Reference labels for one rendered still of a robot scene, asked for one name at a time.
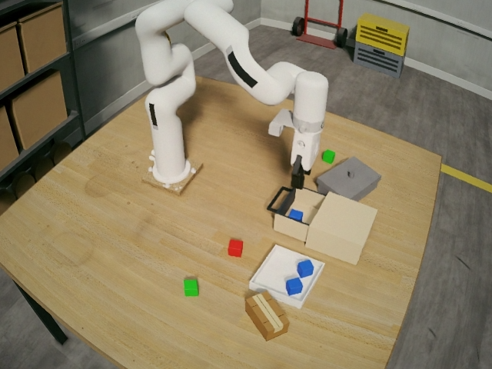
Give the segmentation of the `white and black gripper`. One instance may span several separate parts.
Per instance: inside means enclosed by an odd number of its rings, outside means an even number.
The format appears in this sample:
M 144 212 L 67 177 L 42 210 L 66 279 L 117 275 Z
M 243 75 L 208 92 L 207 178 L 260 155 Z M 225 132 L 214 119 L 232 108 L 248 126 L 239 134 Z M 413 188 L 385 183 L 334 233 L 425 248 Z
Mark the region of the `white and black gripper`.
M 322 131 L 323 129 L 315 133 L 308 133 L 295 128 L 291 151 L 291 166 L 295 163 L 291 177 L 292 188 L 303 190 L 305 178 L 303 175 L 311 174 L 311 167 L 319 152 Z

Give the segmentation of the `blue block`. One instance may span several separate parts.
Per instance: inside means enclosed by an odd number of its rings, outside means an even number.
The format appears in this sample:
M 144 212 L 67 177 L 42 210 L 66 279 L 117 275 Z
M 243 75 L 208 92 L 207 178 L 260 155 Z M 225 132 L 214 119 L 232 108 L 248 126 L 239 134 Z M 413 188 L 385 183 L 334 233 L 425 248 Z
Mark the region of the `blue block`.
M 297 210 L 292 209 L 291 210 L 291 213 L 289 214 L 288 217 L 291 217 L 291 218 L 297 219 L 299 221 L 302 221 L 303 213 L 304 212 L 302 212 L 302 211 L 297 211 Z
M 288 296 L 291 296 L 294 294 L 300 294 L 302 292 L 303 284 L 300 278 L 293 278 L 287 280 L 285 288 L 288 293 Z
M 300 278 L 305 278 L 313 274 L 314 265 L 311 263 L 311 260 L 306 260 L 298 263 L 297 272 Z

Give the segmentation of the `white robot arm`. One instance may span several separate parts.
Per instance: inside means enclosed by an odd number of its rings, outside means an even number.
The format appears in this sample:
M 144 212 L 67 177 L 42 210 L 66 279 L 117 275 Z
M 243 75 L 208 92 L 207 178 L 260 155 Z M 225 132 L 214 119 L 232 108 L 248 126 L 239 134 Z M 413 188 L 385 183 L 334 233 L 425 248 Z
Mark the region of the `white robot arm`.
M 191 171 L 176 111 L 195 93 L 194 62 L 188 47 L 171 44 L 165 32 L 183 21 L 224 54 L 234 80 L 260 103 L 279 105 L 294 94 L 293 113 L 282 108 L 268 134 L 279 137 L 286 126 L 308 133 L 324 127 L 327 79 L 284 61 L 265 71 L 249 52 L 248 29 L 229 15 L 233 9 L 232 0 L 164 0 L 136 20 L 146 80 L 158 85 L 147 96 L 145 109 L 154 146 L 149 159 L 155 164 L 155 179 L 162 183 L 182 181 Z

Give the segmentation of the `red block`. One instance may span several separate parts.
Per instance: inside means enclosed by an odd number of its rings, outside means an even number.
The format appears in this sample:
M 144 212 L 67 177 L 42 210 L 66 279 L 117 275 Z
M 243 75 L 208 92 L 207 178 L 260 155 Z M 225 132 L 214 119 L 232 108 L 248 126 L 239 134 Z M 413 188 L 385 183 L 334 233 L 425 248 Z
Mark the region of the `red block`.
M 228 245 L 228 255 L 234 257 L 241 257 L 243 251 L 243 241 L 230 240 Z

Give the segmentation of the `green block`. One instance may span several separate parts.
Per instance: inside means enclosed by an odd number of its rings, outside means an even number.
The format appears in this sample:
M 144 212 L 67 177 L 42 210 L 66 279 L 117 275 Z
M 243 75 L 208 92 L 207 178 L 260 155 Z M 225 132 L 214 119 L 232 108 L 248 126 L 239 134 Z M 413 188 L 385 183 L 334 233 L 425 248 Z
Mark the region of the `green block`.
M 198 296 L 197 280 L 184 280 L 185 297 Z
M 335 152 L 327 149 L 324 153 L 323 161 L 332 164 L 334 158 L 335 158 Z

